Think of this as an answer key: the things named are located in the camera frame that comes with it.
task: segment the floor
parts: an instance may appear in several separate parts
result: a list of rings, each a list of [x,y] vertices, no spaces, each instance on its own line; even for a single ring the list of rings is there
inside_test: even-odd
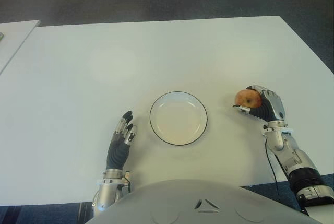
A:
[[[334,0],[0,0],[0,23],[40,19],[40,26],[80,23],[281,16],[334,72]],[[334,187],[333,175],[324,179]],[[245,187],[298,209],[287,182]],[[85,223],[91,203],[2,206],[0,223]]]

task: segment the robot finger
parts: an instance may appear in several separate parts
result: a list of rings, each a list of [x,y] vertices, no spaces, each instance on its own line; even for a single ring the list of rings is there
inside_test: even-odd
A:
[[[248,107],[244,107],[243,105],[234,105],[233,108],[238,109],[239,111],[243,112],[243,113],[247,113],[249,114],[249,112],[251,111],[250,108]]]
[[[131,123],[124,129],[124,131],[122,132],[123,138],[126,137],[126,134],[131,130],[132,127],[133,127],[133,124]]]
[[[132,120],[132,118],[132,111],[127,111],[120,119],[115,129],[115,133],[120,134],[126,128],[127,124]]]
[[[247,89],[257,91],[260,95],[263,94],[265,91],[269,91],[267,88],[258,85],[249,86],[247,87]]]
[[[130,146],[132,144],[136,134],[137,134],[137,127],[133,126],[129,130],[129,132],[126,134],[125,139],[124,139],[124,143]]]

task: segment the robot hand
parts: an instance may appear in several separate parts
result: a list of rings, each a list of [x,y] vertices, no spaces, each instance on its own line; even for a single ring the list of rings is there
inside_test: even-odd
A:
[[[119,121],[109,145],[106,169],[123,169],[137,133],[137,127],[129,124],[132,119],[132,111],[128,111]]]
[[[106,170],[103,173],[103,179],[99,182],[99,190],[93,198],[94,216],[99,215],[123,197],[122,188],[125,184],[130,192],[130,181],[127,178],[127,173],[123,175],[123,165],[137,133],[137,127],[129,124],[132,119],[132,111],[126,112],[119,121],[111,139],[106,158]]]
[[[262,98],[261,106],[259,108],[248,108],[242,105],[234,105],[233,107],[267,122],[284,121],[284,107],[281,98],[275,92],[257,85],[249,86],[247,89],[257,91],[260,94]]]

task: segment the plate rim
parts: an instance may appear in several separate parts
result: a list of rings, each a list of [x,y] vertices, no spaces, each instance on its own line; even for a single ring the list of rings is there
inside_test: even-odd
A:
[[[182,93],[186,93],[186,94],[188,94],[188,95],[193,96],[196,100],[199,101],[199,103],[201,103],[201,105],[203,106],[204,111],[205,111],[206,122],[205,122],[205,127],[204,127],[202,133],[201,133],[195,140],[193,140],[192,142],[189,142],[189,143],[187,143],[187,144],[179,144],[179,145],[178,145],[178,144],[173,144],[173,143],[167,142],[166,140],[162,139],[162,138],[161,138],[161,137],[154,131],[154,128],[153,128],[153,126],[152,126],[151,113],[152,113],[152,108],[153,108],[154,104],[155,104],[161,97],[163,97],[163,96],[165,96],[165,95],[167,95],[167,94],[169,94],[169,93],[173,93],[173,92],[182,92]],[[161,95],[160,97],[158,97],[158,98],[154,101],[154,103],[152,104],[152,106],[151,106],[151,109],[150,109],[150,117],[149,117],[149,118],[150,118],[150,125],[151,125],[151,128],[152,128],[153,132],[156,134],[156,136],[157,136],[159,139],[161,139],[163,142],[165,142],[165,143],[167,143],[167,144],[170,144],[170,145],[173,145],[173,146],[186,146],[186,145],[189,145],[189,144],[191,144],[191,143],[194,143],[195,141],[197,141],[197,140],[203,135],[203,133],[204,133],[205,130],[207,129],[207,125],[208,125],[208,112],[207,112],[207,110],[206,110],[204,104],[203,104],[203,103],[202,103],[196,96],[192,95],[192,94],[189,93],[189,92],[183,92],[183,91],[171,91],[171,92],[164,93],[163,95]]]

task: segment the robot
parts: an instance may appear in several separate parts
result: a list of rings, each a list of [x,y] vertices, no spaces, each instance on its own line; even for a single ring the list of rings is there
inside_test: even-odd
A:
[[[334,191],[299,149],[284,121],[281,98],[261,86],[247,89],[259,92],[261,107],[233,107],[267,122],[263,127],[266,145],[278,160],[302,212],[243,188],[206,180],[163,181],[123,197],[122,189],[131,189],[123,165],[137,132],[130,124],[132,111],[128,111],[112,137],[106,170],[93,198],[94,217],[88,223],[334,223]]]

